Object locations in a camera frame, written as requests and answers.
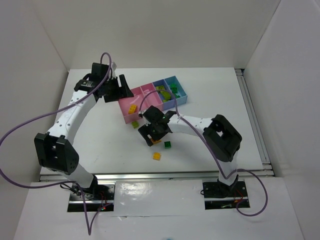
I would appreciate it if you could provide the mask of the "orange square lego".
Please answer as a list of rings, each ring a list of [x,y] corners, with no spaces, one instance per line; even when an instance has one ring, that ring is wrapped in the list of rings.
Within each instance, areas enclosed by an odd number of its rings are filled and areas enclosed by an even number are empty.
[[[161,154],[159,152],[154,152],[152,155],[152,159],[159,161],[161,159]]]

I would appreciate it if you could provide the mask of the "lime long lego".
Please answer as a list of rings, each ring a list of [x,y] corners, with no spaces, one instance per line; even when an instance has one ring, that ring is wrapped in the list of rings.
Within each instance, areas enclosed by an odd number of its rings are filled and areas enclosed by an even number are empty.
[[[163,96],[165,100],[171,99],[171,95],[167,91],[161,91],[160,94]]]

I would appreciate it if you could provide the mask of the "dark green long lego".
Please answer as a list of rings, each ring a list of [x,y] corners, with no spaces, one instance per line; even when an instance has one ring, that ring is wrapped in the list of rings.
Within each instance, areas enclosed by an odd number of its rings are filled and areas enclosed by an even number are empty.
[[[171,84],[169,87],[170,87],[170,90],[171,90],[171,91],[172,91],[172,90],[178,91],[178,88],[177,88],[177,85],[176,85],[176,84]]]

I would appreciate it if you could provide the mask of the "dark green lego brick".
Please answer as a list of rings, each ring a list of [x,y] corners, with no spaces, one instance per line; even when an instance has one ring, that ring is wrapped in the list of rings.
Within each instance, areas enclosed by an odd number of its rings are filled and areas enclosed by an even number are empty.
[[[171,92],[172,92],[174,95],[177,95],[177,94],[178,94],[178,91],[175,90],[175,89],[173,89]]]

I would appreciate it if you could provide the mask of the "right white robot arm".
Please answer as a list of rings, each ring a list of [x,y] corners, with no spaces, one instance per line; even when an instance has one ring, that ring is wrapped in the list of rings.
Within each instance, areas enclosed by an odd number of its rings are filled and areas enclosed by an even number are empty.
[[[152,105],[140,111],[138,116],[144,120],[138,132],[150,147],[167,134],[181,133],[199,137],[219,170],[212,197],[225,198],[233,191],[239,178],[236,156],[242,136],[223,115],[200,118],[182,115],[177,110],[163,113]]]

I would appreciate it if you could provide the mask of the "lime lego by bin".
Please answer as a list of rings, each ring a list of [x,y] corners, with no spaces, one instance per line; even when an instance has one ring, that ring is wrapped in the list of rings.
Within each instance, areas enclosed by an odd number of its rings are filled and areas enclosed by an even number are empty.
[[[132,125],[132,127],[133,127],[134,129],[137,129],[137,128],[140,126],[140,124],[139,124],[138,121],[133,121],[133,122],[131,123],[131,125]]]

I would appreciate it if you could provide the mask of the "large pink container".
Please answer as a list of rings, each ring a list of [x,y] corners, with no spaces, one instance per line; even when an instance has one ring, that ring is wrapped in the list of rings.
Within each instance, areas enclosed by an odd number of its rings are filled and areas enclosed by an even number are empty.
[[[130,124],[131,122],[138,121],[140,119],[139,109],[140,109],[141,102],[144,98],[140,86],[131,89],[131,91],[134,94],[134,97],[122,98],[118,101],[119,107],[121,109],[121,112],[126,124]],[[137,105],[137,110],[134,114],[128,114],[128,110],[131,105]]]

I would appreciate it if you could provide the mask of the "dark green square lego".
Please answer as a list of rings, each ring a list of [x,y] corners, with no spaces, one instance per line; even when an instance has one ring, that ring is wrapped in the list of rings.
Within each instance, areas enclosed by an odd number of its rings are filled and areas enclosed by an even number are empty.
[[[164,142],[164,148],[165,148],[165,149],[170,149],[171,147],[172,147],[172,144],[171,144],[170,141],[165,141],[165,142]]]

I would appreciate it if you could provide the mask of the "purple blue container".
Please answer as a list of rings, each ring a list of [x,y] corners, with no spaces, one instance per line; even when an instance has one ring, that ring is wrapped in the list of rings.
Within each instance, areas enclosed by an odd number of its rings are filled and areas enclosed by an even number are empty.
[[[156,90],[161,90],[161,92],[158,92],[157,94],[160,97],[163,110],[173,108],[175,106],[174,98],[172,97],[173,93],[167,82],[164,79],[161,79],[153,82],[153,85]]]

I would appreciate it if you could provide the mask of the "small pink container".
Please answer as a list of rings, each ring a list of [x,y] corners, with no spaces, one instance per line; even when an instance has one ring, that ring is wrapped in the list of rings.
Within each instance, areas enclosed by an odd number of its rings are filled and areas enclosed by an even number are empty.
[[[142,90],[142,97],[144,98],[147,94],[149,94],[152,91],[155,91],[156,88],[153,85],[153,83],[148,83],[145,85],[142,85],[141,87]],[[162,106],[163,102],[159,96],[159,94],[157,92],[153,92],[151,93],[143,102],[141,110],[146,110],[148,109],[150,106],[154,106],[157,107],[160,110],[163,110],[163,106]]]

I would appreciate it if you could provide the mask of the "light blue container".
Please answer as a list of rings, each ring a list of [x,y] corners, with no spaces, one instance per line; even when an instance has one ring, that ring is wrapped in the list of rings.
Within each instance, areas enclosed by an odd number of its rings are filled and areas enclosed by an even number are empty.
[[[164,79],[168,89],[170,90],[170,92],[172,93],[171,89],[170,89],[170,85],[171,84],[176,84],[177,86],[177,93],[178,95],[180,95],[180,98],[175,98],[177,101],[177,105],[183,105],[187,102],[188,99],[188,95],[186,94],[184,88],[182,87],[181,83],[179,82],[179,80],[177,79],[176,76],[171,76],[168,78]]]

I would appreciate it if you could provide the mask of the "aluminium rail front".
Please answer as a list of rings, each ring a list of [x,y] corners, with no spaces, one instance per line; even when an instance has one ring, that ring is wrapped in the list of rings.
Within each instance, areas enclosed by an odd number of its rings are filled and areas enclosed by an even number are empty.
[[[94,174],[98,180],[156,180],[156,179],[191,179],[191,178],[215,178],[217,171],[198,172],[159,172],[159,173],[122,173],[122,174]]]

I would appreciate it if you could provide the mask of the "aluminium rail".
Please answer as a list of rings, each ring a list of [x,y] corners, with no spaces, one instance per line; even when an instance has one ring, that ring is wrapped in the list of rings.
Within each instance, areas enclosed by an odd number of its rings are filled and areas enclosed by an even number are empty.
[[[256,116],[256,112],[254,109],[254,105],[253,105],[253,102],[249,93],[249,89],[244,77],[244,69],[235,68],[234,70],[235,70],[235,75],[236,75],[236,78],[241,90],[241,94],[244,100],[244,104],[247,110],[251,128],[253,130],[253,135],[254,135],[255,142],[257,144],[260,159],[262,162],[263,169],[260,171],[264,173],[261,173],[260,175],[264,177],[274,177],[275,173],[272,167],[272,163],[270,162],[269,154],[265,145],[265,141],[262,136],[262,132],[261,132],[258,119]]]
[[[94,174],[98,180],[156,180],[156,179],[191,179],[191,178],[215,178],[217,171],[198,172],[159,172],[159,173],[122,173],[122,174]]]

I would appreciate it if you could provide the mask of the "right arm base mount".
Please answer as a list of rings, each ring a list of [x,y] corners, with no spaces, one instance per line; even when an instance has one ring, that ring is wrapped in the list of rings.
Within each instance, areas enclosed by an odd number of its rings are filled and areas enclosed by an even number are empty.
[[[217,181],[202,183],[200,194],[204,197],[205,210],[225,210],[250,208],[247,187],[244,181],[238,181],[233,187],[224,187]]]

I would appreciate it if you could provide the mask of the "aluminium rail right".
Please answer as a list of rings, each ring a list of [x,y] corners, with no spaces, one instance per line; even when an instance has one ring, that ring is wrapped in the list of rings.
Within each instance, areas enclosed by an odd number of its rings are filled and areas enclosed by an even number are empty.
[[[244,77],[244,69],[235,68],[234,70],[235,70],[235,75],[236,75],[236,78],[241,90],[241,94],[244,100],[244,104],[247,110],[251,128],[253,130],[253,135],[254,135],[255,142],[257,144],[260,159],[262,162],[263,169],[260,171],[264,173],[261,173],[260,175],[264,177],[274,177],[275,173],[272,167],[272,163],[270,162],[269,154],[265,145],[265,141],[262,136],[262,132],[261,132],[258,119],[256,116],[256,112],[254,109],[254,105],[253,105],[253,102],[249,93],[249,89]]]

